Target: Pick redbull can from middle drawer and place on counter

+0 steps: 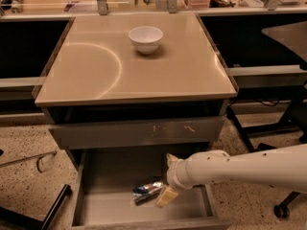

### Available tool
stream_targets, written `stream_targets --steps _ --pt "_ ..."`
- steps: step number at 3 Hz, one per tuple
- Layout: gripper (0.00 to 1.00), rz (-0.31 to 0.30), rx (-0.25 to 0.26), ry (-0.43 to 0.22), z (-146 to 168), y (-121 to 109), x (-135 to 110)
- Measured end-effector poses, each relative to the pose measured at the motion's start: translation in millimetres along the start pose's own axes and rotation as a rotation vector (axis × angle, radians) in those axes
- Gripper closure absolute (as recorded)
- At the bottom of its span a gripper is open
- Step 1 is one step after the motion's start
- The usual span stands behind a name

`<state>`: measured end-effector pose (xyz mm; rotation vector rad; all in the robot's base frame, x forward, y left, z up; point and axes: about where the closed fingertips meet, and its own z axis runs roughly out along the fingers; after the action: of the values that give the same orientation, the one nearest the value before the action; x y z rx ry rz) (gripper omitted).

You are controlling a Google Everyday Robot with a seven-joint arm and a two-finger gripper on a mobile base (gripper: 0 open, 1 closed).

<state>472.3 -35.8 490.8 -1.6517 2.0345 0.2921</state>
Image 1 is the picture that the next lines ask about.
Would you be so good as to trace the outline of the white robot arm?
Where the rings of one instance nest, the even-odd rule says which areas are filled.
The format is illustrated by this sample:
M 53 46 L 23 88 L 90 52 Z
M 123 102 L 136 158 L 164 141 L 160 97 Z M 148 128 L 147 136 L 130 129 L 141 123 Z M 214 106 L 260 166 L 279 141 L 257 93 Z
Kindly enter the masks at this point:
M 238 181 L 307 193 L 307 146 L 296 145 L 230 156 L 220 149 L 197 152 L 186 159 L 167 154 L 167 185 L 156 206 L 163 208 L 180 191 L 194 186 Z

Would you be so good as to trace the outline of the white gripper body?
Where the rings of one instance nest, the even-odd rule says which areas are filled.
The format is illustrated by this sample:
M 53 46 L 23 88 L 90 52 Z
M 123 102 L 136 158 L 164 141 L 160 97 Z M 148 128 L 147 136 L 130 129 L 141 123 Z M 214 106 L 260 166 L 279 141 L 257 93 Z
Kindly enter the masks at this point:
M 183 159 L 167 162 L 167 182 L 175 190 L 190 190 L 193 188 L 191 178 L 188 176 Z

